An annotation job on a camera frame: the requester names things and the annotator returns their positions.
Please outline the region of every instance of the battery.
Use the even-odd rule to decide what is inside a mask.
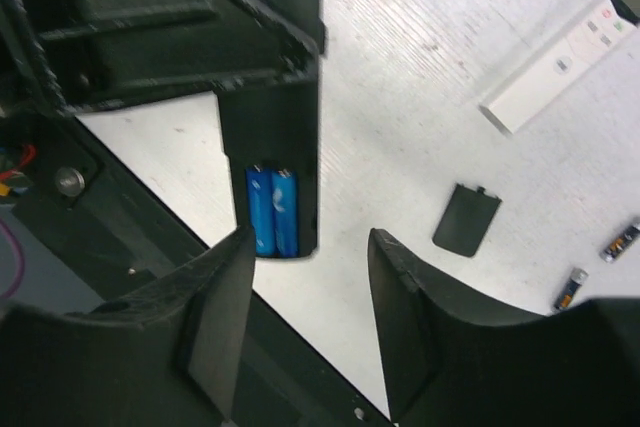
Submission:
[[[298,186],[288,170],[273,172],[273,211],[276,246],[281,257],[298,256]]]
[[[249,217],[256,233],[256,254],[272,256],[276,253],[271,203],[271,174],[267,169],[255,166],[246,170]]]
[[[600,253],[605,262],[613,262],[620,257],[640,235],[640,217],[633,219],[633,223],[624,229],[611,243]]]
[[[560,295],[553,303],[554,310],[560,311],[565,310],[567,307],[569,307],[569,304],[573,301],[576,292],[578,292],[578,290],[586,282],[588,277],[589,274],[587,274],[584,270],[574,268],[571,271],[569,280],[562,288],[562,292],[560,292]]]

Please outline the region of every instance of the cable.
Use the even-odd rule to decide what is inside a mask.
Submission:
[[[19,172],[21,169],[29,165],[29,163],[35,158],[36,152],[36,148],[33,144],[26,144],[22,149],[22,158],[20,159],[20,163],[13,169],[1,172],[0,182],[11,178],[16,172]]]
[[[0,299],[6,300],[11,298],[13,294],[15,294],[16,291],[20,288],[20,284],[22,284],[22,279],[24,279],[25,272],[25,260],[20,242],[13,234],[13,232],[11,232],[9,226],[2,221],[2,219],[0,219],[0,232],[4,235],[5,239],[7,239],[7,243],[11,247],[13,258],[15,259],[16,263],[16,272],[13,275],[13,280],[11,281],[9,288],[2,294],[0,294]]]

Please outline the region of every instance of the table surface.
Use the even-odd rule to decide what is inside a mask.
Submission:
[[[259,262],[255,290],[384,412],[372,227],[539,313],[571,266],[578,300],[640,294],[640,248],[597,255],[640,213],[640,34],[511,138],[477,108],[590,1],[324,0],[320,249]],[[206,242],[234,228],[213,95],[83,120]],[[503,199],[472,259],[430,240],[456,182]]]

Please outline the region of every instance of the button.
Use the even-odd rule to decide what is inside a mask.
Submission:
[[[559,59],[556,59],[555,65],[553,66],[553,70],[555,70],[560,75],[564,75],[571,70],[572,65],[573,65],[573,60],[571,60],[571,57],[567,57],[566,55],[563,55]]]

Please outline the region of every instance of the white table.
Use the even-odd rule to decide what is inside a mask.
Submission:
[[[255,289],[387,411],[366,247],[382,227],[423,259],[540,313],[571,266],[579,293],[640,294],[640,247],[598,250],[640,212],[640,35],[512,138],[479,101],[590,0],[324,0],[320,250],[259,262]],[[198,235],[235,225],[212,95],[87,117]],[[456,182],[503,199],[478,254],[430,238]]]

